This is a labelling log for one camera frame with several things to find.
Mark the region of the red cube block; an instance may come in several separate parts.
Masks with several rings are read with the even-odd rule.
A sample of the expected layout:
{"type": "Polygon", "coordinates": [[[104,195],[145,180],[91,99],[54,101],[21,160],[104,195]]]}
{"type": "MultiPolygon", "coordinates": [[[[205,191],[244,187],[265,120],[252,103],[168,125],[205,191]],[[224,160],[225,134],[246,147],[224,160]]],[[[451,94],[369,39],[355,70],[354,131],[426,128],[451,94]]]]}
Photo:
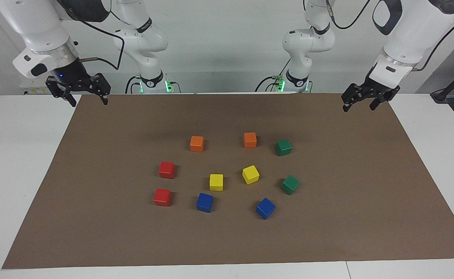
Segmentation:
{"type": "Polygon", "coordinates": [[[158,175],[165,179],[174,179],[176,173],[176,166],[169,161],[162,161],[158,168],[158,175]]]}
{"type": "Polygon", "coordinates": [[[172,192],[169,189],[156,189],[153,199],[155,205],[169,207],[171,205],[171,200],[172,192]]]}

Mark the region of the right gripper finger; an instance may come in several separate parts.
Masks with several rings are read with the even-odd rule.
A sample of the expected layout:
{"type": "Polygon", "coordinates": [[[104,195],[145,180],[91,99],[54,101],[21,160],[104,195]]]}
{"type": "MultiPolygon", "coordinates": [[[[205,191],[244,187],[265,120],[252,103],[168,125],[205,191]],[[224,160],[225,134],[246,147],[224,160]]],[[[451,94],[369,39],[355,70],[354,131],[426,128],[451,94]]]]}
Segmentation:
{"type": "Polygon", "coordinates": [[[77,101],[72,96],[71,89],[69,87],[66,87],[66,88],[62,89],[60,87],[60,84],[58,83],[58,81],[55,79],[54,76],[48,76],[46,81],[45,81],[45,84],[48,87],[48,90],[53,95],[53,97],[61,98],[64,101],[69,102],[69,104],[72,107],[76,107],[77,101]]]}
{"type": "Polygon", "coordinates": [[[97,95],[104,105],[108,104],[111,86],[101,73],[90,76],[90,93],[97,95]]]}

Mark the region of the blue cube block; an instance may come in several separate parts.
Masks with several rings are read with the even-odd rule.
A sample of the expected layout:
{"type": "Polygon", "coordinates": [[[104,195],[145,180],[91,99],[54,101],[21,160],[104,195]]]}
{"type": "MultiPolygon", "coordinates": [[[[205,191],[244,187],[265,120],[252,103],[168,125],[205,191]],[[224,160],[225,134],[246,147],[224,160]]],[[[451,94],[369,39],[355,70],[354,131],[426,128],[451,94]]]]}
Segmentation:
{"type": "Polygon", "coordinates": [[[275,211],[276,205],[268,198],[263,198],[255,208],[256,213],[262,218],[263,220],[267,220],[272,213],[275,211]]]}
{"type": "Polygon", "coordinates": [[[213,207],[214,197],[206,193],[200,193],[197,197],[196,209],[201,212],[210,213],[213,207]]]}

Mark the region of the brown table mat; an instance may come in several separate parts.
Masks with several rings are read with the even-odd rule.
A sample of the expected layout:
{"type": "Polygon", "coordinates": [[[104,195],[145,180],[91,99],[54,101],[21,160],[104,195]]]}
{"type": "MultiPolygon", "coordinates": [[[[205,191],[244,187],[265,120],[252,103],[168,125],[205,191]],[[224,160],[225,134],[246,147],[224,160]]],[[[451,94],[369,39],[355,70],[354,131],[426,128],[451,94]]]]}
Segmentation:
{"type": "Polygon", "coordinates": [[[104,106],[84,95],[3,268],[426,258],[454,258],[454,214],[389,104],[345,113],[337,94],[172,94],[104,106]],[[283,157],[281,140],[292,145],[283,157]],[[159,177],[162,161],[174,179],[159,177]],[[259,180],[247,185],[251,165],[259,180]],[[223,191],[209,190],[211,174],[223,191]],[[300,181],[292,195],[288,175],[300,181]],[[155,205],[158,188],[169,207],[155,205]],[[210,213],[196,209],[200,193],[214,197],[210,213]],[[255,211],[265,197],[267,220],[255,211]]]}

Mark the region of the yellow cube block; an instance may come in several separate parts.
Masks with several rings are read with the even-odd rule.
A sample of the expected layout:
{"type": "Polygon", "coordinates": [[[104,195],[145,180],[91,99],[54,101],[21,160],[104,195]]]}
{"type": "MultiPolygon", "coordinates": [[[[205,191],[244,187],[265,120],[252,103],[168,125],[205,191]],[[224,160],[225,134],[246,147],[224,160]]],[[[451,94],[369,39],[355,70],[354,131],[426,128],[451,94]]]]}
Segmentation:
{"type": "Polygon", "coordinates": [[[211,174],[209,177],[209,190],[213,192],[221,192],[224,190],[223,174],[211,174]]]}
{"type": "Polygon", "coordinates": [[[253,184],[259,180],[259,172],[254,165],[244,168],[242,170],[242,176],[247,185],[253,184]]]}

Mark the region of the white socket box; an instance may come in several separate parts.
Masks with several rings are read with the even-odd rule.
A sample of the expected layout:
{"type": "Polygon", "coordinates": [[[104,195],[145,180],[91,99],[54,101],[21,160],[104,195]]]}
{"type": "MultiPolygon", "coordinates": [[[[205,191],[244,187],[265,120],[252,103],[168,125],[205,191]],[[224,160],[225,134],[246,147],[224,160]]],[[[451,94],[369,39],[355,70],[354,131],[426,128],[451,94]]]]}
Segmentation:
{"type": "Polygon", "coordinates": [[[44,81],[26,79],[19,84],[23,95],[51,95],[44,81]]]}

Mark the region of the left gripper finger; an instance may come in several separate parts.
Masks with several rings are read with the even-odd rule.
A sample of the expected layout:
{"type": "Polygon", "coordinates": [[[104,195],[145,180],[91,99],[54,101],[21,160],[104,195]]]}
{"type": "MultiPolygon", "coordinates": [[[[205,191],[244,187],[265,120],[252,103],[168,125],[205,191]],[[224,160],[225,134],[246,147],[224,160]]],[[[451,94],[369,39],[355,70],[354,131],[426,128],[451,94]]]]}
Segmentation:
{"type": "Polygon", "coordinates": [[[376,110],[378,106],[384,102],[390,102],[395,97],[394,93],[379,94],[369,105],[372,111],[376,110]]]}
{"type": "Polygon", "coordinates": [[[368,97],[369,94],[363,92],[363,87],[358,86],[355,83],[351,83],[351,85],[349,85],[349,87],[347,87],[341,95],[341,99],[343,101],[343,111],[348,112],[353,104],[365,100],[368,97]]]}

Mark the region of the black stand pole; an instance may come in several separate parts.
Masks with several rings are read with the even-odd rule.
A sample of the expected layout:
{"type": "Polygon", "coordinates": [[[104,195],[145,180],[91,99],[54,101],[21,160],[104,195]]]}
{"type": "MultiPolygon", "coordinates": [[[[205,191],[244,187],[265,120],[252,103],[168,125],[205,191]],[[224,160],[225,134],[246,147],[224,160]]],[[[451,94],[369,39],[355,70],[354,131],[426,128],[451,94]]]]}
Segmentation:
{"type": "Polygon", "coordinates": [[[445,88],[430,93],[430,96],[435,103],[448,104],[447,97],[452,92],[452,90],[454,90],[454,80],[445,88]]]}

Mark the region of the green cube block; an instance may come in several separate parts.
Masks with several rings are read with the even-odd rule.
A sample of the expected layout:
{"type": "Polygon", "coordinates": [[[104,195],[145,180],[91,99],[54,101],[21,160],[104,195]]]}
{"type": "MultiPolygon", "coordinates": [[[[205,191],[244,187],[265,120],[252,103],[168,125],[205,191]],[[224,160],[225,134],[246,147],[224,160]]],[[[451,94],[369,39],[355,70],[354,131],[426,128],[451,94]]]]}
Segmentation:
{"type": "Polygon", "coordinates": [[[283,192],[285,192],[288,195],[292,195],[296,189],[299,187],[300,181],[292,176],[288,175],[282,182],[281,184],[281,189],[283,192]]]}
{"type": "Polygon", "coordinates": [[[287,139],[277,141],[275,144],[275,151],[279,157],[283,157],[292,152],[292,145],[287,139]]]}

